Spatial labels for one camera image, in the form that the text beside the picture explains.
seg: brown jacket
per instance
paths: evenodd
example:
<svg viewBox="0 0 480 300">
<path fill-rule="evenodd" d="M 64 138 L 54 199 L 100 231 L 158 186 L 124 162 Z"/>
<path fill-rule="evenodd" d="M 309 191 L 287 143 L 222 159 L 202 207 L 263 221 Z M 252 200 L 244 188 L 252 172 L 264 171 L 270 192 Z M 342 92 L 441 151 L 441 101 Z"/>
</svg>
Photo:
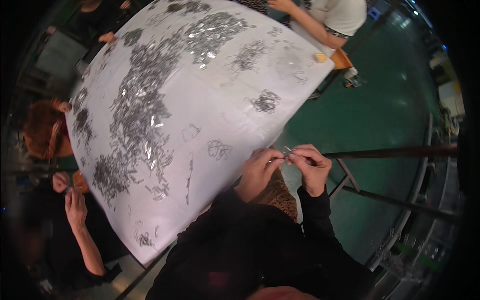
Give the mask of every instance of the brown jacket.
<svg viewBox="0 0 480 300">
<path fill-rule="evenodd" d="M 30 106 L 28 121 L 24 126 L 24 138 L 28 153 L 40 159 L 65 157 L 73 154 L 67 135 L 52 135 L 55 122 L 62 117 L 61 101 L 40 100 Z"/>
</svg>

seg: black sweater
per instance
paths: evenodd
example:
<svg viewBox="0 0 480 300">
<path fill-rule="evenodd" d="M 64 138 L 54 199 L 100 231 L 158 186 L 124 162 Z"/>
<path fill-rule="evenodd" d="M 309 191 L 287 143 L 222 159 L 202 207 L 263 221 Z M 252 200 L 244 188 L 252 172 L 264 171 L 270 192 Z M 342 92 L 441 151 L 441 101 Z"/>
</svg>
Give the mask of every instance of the black sweater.
<svg viewBox="0 0 480 300">
<path fill-rule="evenodd" d="M 100 5 L 92 12 L 79 12 L 77 16 L 77 31 L 83 41 L 90 40 L 88 28 L 96 30 L 94 41 L 110 31 L 117 32 L 130 18 L 120 6 L 124 0 L 102 0 Z"/>
<path fill-rule="evenodd" d="M 103 210 L 91 194 L 85 195 L 88 213 L 85 225 L 92 236 L 104 263 L 128 254 L 108 223 Z M 120 266 L 107 270 L 104 277 L 90 273 L 85 267 L 82 252 L 65 213 L 65 196 L 52 188 L 51 180 L 43 180 L 31 194 L 24 197 L 23 217 L 31 224 L 47 228 L 46 251 L 39 262 L 42 273 L 59 290 L 78 290 L 111 282 Z"/>
<path fill-rule="evenodd" d="M 146 299 L 245 299 L 260 284 L 320 299 L 363 299 L 374 276 L 335 238 L 326 191 L 298 189 L 303 229 L 278 208 L 244 203 L 231 189 L 178 235 Z"/>
</svg>

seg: green floor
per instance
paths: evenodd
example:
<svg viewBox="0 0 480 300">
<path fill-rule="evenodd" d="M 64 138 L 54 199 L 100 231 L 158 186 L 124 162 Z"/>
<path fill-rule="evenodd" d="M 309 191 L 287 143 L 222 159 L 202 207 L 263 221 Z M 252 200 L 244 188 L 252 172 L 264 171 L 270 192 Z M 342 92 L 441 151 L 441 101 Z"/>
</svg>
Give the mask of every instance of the green floor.
<svg viewBox="0 0 480 300">
<path fill-rule="evenodd" d="M 348 53 L 373 24 L 369 18 L 343 49 Z M 344 88 L 342 80 L 337 80 L 321 98 L 300 108 L 275 146 L 311 143 L 328 153 L 422 145 L 428 113 L 437 121 L 439 112 L 436 87 L 416 30 L 414 24 L 394 13 L 390 22 L 350 57 L 367 83 Z M 363 190 L 405 200 L 419 160 L 349 159 L 345 163 Z M 283 174 L 291 190 L 300 185 L 295 168 L 284 167 Z M 329 192 L 343 176 L 334 163 Z M 399 214 L 395 207 L 345 191 L 331 202 L 331 209 L 338 240 L 363 264 Z"/>
</svg>

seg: white table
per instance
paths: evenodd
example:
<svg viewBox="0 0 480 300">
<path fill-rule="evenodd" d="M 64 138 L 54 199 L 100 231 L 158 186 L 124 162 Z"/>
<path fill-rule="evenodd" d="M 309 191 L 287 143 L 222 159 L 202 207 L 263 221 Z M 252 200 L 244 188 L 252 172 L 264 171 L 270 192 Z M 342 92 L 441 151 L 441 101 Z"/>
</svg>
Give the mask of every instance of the white table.
<svg viewBox="0 0 480 300">
<path fill-rule="evenodd" d="M 155 1 L 84 75 L 67 125 L 91 193 L 143 264 L 269 146 L 333 69 L 231 1 Z"/>
</svg>

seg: person's hands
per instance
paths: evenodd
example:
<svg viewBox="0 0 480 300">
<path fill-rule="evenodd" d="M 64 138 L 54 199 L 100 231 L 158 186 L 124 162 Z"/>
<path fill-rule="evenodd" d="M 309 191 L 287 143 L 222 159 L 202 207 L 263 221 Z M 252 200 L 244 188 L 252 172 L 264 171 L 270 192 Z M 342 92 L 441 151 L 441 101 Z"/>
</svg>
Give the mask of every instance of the person's hands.
<svg viewBox="0 0 480 300">
<path fill-rule="evenodd" d="M 125 10 L 127 8 L 130 8 L 130 1 L 129 0 L 125 0 L 121 5 L 120 5 L 120 9 L 121 10 Z"/>
<path fill-rule="evenodd" d="M 302 185 L 312 197 L 320 196 L 325 190 L 328 172 L 332 161 L 323 155 L 312 144 L 299 145 L 292 149 L 287 165 L 292 163 L 302 173 Z"/>
<path fill-rule="evenodd" d="M 59 105 L 59 111 L 61 112 L 69 112 L 72 109 L 72 105 L 68 102 L 62 102 Z"/>
<path fill-rule="evenodd" d="M 70 188 L 65 196 L 65 212 L 74 234 L 85 229 L 85 218 L 87 216 L 85 197 L 75 188 Z"/>
<path fill-rule="evenodd" d="M 283 157 L 283 153 L 275 149 L 254 150 L 243 166 L 240 184 L 234 188 L 240 199 L 250 202 L 258 196 L 267 187 L 275 169 L 285 162 Z"/>
<path fill-rule="evenodd" d="M 267 3 L 271 8 L 288 14 L 297 7 L 292 0 L 268 0 Z"/>
<path fill-rule="evenodd" d="M 113 32 L 108 32 L 108 33 L 105 33 L 104 35 L 101 35 L 99 38 L 98 38 L 98 42 L 99 43 L 112 43 L 112 42 L 115 42 L 117 40 L 117 37 L 113 34 Z"/>
<path fill-rule="evenodd" d="M 57 193 L 64 192 L 70 184 L 70 179 L 66 172 L 57 172 L 53 174 L 52 177 L 52 186 L 53 190 Z"/>
<path fill-rule="evenodd" d="M 52 136 L 57 135 L 59 133 L 60 128 L 61 128 L 61 124 L 62 124 L 61 120 L 58 120 L 58 121 L 55 122 L 55 124 L 53 124 Z"/>
</svg>

